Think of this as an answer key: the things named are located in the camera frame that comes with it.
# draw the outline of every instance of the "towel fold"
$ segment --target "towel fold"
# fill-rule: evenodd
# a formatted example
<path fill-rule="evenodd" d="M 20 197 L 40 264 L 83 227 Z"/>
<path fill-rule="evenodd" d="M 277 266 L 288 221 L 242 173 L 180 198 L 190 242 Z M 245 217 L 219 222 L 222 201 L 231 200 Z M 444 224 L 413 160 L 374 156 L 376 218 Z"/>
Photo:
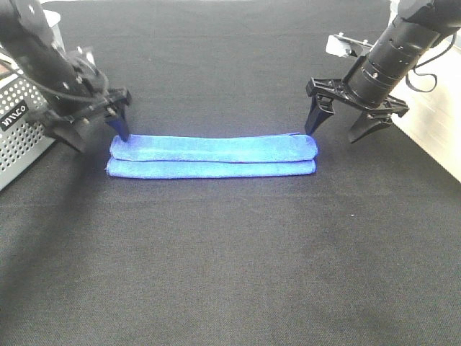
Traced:
<path fill-rule="evenodd" d="M 232 164 L 225 162 L 122 161 L 111 158 L 107 173 L 112 177 L 139 179 L 279 177 L 312 174 L 315 162 Z"/>
<path fill-rule="evenodd" d="M 110 153 L 125 161 L 296 162 L 312 160 L 317 146 L 310 136 L 299 134 L 240 138 L 131 135 L 127 142 L 116 136 Z"/>

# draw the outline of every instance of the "perforated metal panel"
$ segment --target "perforated metal panel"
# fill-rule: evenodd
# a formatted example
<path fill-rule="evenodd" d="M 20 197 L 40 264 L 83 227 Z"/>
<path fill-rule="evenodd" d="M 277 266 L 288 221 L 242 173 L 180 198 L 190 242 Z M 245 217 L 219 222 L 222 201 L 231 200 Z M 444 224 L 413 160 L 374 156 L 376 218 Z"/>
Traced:
<path fill-rule="evenodd" d="M 0 88 L 0 118 L 25 102 L 29 110 L 37 109 L 45 100 L 29 82 L 11 76 Z M 43 135 L 40 124 L 28 125 L 21 117 L 6 130 L 0 129 L 0 190 L 24 171 L 53 142 Z"/>

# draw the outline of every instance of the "black cable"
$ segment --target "black cable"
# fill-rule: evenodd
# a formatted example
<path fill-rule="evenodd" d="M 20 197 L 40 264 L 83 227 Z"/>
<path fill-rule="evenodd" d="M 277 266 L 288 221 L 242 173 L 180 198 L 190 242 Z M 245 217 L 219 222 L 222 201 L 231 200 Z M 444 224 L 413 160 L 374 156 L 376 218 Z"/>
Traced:
<path fill-rule="evenodd" d="M 4 74 L 0 74 L 0 79 L 10 77 L 12 74 L 13 73 L 11 71 L 10 72 L 5 72 Z"/>
<path fill-rule="evenodd" d="M 25 79 L 26 81 L 28 81 L 29 83 L 32 83 L 34 84 L 38 89 L 41 89 L 43 90 L 44 92 L 47 92 L 49 94 L 53 94 L 55 96 L 58 96 L 58 97 L 61 97 L 63 99 L 69 99 L 71 101 L 76 101 L 76 102 L 83 102 L 83 103 L 87 103 L 87 102 L 97 102 L 97 101 L 100 101 L 101 98 L 100 97 L 85 97 L 85 96 L 77 96 L 77 95 L 72 95 L 72 94 L 66 94 L 66 93 L 63 93 L 63 92 L 58 92 L 56 90 L 53 90 L 53 89 L 50 89 L 36 81 L 34 81 L 33 79 L 27 77 L 26 75 L 24 74 L 20 74 L 19 73 L 19 70 L 15 70 L 14 68 L 12 68 L 11 66 L 9 66 L 9 64 L 3 62 L 1 59 L 0 59 L 0 65 L 2 65 L 4 68 L 6 68 L 8 71 L 12 72 L 13 74 L 18 74 L 18 76 L 22 79 Z M 104 80 L 106 81 L 107 80 L 107 77 L 100 71 L 100 74 L 103 76 Z"/>
<path fill-rule="evenodd" d="M 8 58 L 10 58 L 10 59 L 13 60 L 13 58 L 12 58 L 11 56 L 9 56 L 9 53 L 8 53 L 4 48 L 2 48 L 2 47 L 0 47 L 0 53 L 2 53 L 2 54 L 5 55 L 6 57 L 8 57 Z M 109 89 L 109 79 L 107 78 L 107 76 L 106 76 L 104 73 L 102 73 L 100 70 L 98 70 L 98 69 L 96 68 L 96 66 L 93 65 L 92 63 L 89 63 L 88 61 L 86 61 L 86 60 L 84 60 L 84 59 L 82 59 L 82 58 L 79 58 L 79 57 L 77 57 L 76 59 L 77 59 L 78 61 L 80 61 L 82 64 L 84 64 L 86 67 L 88 67 L 94 74 L 101 74 L 102 78 L 104 79 L 104 86 L 103 86 L 103 88 L 102 88 L 102 94 L 103 94 L 103 95 L 106 95 L 106 94 L 107 94 L 107 90 Z M 8 66 L 5 66 L 4 64 L 2 64 L 2 65 L 3 65 L 4 67 L 6 67 L 7 69 L 9 69 L 9 72 L 8 72 L 8 74 L 6 74 L 6 76 L 10 76 L 10 75 L 16 73 L 16 71 L 15 71 L 14 69 L 8 68 Z M 33 83 L 33 84 L 36 84 L 36 85 L 38 84 L 36 81 L 33 81 L 32 79 L 28 79 L 28 77 L 25 78 L 23 75 L 22 75 L 22 78 L 28 80 L 30 83 Z M 65 93 L 60 93 L 60 92 L 54 91 L 54 90 L 52 90 L 52 89 L 49 89 L 49 88 L 47 88 L 46 86 L 43 86 L 43 85 L 41 85 L 41 84 L 38 84 L 38 85 L 40 85 L 40 86 L 42 87 L 41 89 L 44 89 L 44 90 L 45 90 L 45 89 L 48 89 L 48 92 L 50 92 L 51 94 L 56 94 L 56 96 L 60 96 L 60 95 L 57 95 L 57 94 L 61 94 L 61 95 L 67 95 L 67 96 L 69 96 L 69 97 L 78 97 L 78 98 L 80 98 L 80 96 L 70 95 L 70 94 L 65 94 Z"/>
<path fill-rule="evenodd" d="M 420 64 L 417 64 L 415 65 L 412 69 L 413 69 L 413 72 L 415 73 L 415 75 L 417 76 L 420 76 L 420 77 L 424 77 L 424 76 L 431 76 L 432 78 L 434 78 L 434 86 L 432 87 L 432 89 L 430 90 L 421 90 L 419 88 L 416 88 L 414 85 L 412 85 L 412 83 L 410 82 L 410 76 L 407 74 L 405 76 L 405 82 L 406 82 L 406 85 L 408 88 L 410 88 L 411 90 L 414 90 L 415 92 L 432 92 L 434 91 L 435 88 L 437 88 L 437 84 L 439 83 L 438 79 L 437 79 L 437 75 L 436 74 L 420 74 L 418 72 L 416 72 L 416 69 L 417 68 L 420 68 L 438 58 L 440 58 L 441 56 L 443 56 L 446 52 L 448 52 L 450 49 L 453 48 L 453 46 L 455 45 L 456 43 L 456 37 L 457 37 L 457 34 L 453 34 L 452 36 L 452 42 L 448 45 L 448 47 L 443 51 L 441 52 L 440 54 L 434 56 L 433 58 L 430 58 L 429 60 L 427 61 L 424 61 L 423 63 L 420 63 Z"/>

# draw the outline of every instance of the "microfiber towel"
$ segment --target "microfiber towel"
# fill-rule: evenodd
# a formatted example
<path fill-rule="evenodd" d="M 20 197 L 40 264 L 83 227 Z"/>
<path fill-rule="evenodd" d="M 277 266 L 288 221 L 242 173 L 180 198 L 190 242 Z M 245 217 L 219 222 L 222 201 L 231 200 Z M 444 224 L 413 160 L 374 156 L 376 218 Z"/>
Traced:
<path fill-rule="evenodd" d="M 127 142 L 116 136 L 110 153 L 124 161 L 296 162 L 312 160 L 317 146 L 310 136 L 300 134 L 240 138 L 131 135 Z"/>
<path fill-rule="evenodd" d="M 268 164 L 232 164 L 226 162 L 122 161 L 109 160 L 107 173 L 112 177 L 139 179 L 279 177 L 312 174 L 315 162 L 280 162 Z"/>
<path fill-rule="evenodd" d="M 240 138 L 116 136 L 107 173 L 113 177 L 183 179 L 312 174 L 315 141 L 299 133 Z"/>

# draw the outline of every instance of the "folded blue towel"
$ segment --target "folded blue towel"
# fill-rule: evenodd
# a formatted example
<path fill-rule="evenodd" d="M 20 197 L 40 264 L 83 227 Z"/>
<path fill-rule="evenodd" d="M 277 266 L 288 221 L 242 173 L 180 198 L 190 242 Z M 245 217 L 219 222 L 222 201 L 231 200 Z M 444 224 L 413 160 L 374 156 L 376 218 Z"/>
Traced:
<path fill-rule="evenodd" d="M 122 161 L 111 158 L 107 173 L 112 177 L 140 179 L 278 177 L 312 174 L 315 162 L 232 164 L 225 162 Z"/>
<path fill-rule="evenodd" d="M 141 179 L 276 177 L 312 174 L 315 141 L 287 134 L 240 138 L 116 136 L 107 173 Z"/>
<path fill-rule="evenodd" d="M 127 142 L 116 136 L 110 153 L 125 161 L 296 162 L 312 160 L 317 146 L 310 136 L 300 134 L 240 138 L 131 135 Z"/>

